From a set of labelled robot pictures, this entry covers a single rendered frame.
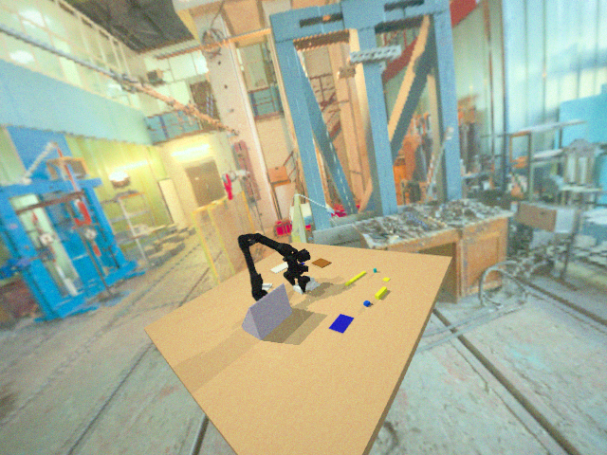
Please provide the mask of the orange flat plate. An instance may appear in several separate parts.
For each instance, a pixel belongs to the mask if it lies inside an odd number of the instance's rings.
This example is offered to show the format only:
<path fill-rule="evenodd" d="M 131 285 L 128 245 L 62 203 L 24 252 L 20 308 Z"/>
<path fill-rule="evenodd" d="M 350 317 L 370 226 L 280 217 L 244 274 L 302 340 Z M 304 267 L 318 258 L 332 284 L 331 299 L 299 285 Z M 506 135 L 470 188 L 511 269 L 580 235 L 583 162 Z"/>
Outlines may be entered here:
<path fill-rule="evenodd" d="M 319 267 L 323 268 L 323 267 L 325 267 L 325 266 L 327 266 L 327 265 L 331 264 L 331 262 L 328 262 L 327 260 L 324 260 L 324 259 L 322 259 L 322 258 L 319 258 L 318 260 L 316 260 L 316 261 L 312 262 L 312 264 L 314 264 L 314 265 L 316 265 L 316 266 L 319 266 Z"/>

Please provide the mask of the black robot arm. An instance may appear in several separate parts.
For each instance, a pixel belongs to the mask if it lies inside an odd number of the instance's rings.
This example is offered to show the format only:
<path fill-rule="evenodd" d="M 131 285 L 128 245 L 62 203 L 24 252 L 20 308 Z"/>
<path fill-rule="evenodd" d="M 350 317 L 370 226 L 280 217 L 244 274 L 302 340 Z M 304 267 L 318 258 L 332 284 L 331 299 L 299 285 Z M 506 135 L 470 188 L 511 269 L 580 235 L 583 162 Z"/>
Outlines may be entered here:
<path fill-rule="evenodd" d="M 266 236 L 261 235 L 260 233 L 240 235 L 237 238 L 237 241 L 241 251 L 244 254 L 245 261 L 248 267 L 251 295 L 256 301 L 264 295 L 267 295 L 268 292 L 266 292 L 265 289 L 262 290 L 263 279 L 261 278 L 261 273 L 257 274 L 255 270 L 255 266 L 249 252 L 250 246 L 256 243 L 260 243 L 262 245 L 275 249 L 282 256 L 284 256 L 283 261 L 287 262 L 289 268 L 293 268 L 299 265 L 301 267 L 300 271 L 302 274 L 304 272 L 308 272 L 308 266 L 301 264 L 311 259 L 310 254 L 306 249 L 298 251 L 298 249 L 292 247 L 289 244 L 278 243 L 274 240 L 267 238 Z"/>

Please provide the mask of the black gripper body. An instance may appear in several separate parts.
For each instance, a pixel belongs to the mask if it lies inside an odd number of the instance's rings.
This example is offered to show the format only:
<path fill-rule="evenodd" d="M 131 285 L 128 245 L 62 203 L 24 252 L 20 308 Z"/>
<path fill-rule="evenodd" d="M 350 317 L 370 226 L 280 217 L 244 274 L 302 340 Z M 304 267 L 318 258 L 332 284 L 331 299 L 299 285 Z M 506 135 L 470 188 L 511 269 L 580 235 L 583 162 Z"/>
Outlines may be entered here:
<path fill-rule="evenodd" d="M 296 266 L 293 268 L 288 268 L 286 272 L 284 272 L 284 278 L 293 278 L 293 279 L 298 279 L 297 282 L 299 285 L 305 285 L 308 282 L 310 282 L 310 278 L 307 276 L 301 276 L 302 273 L 300 272 L 300 266 Z"/>

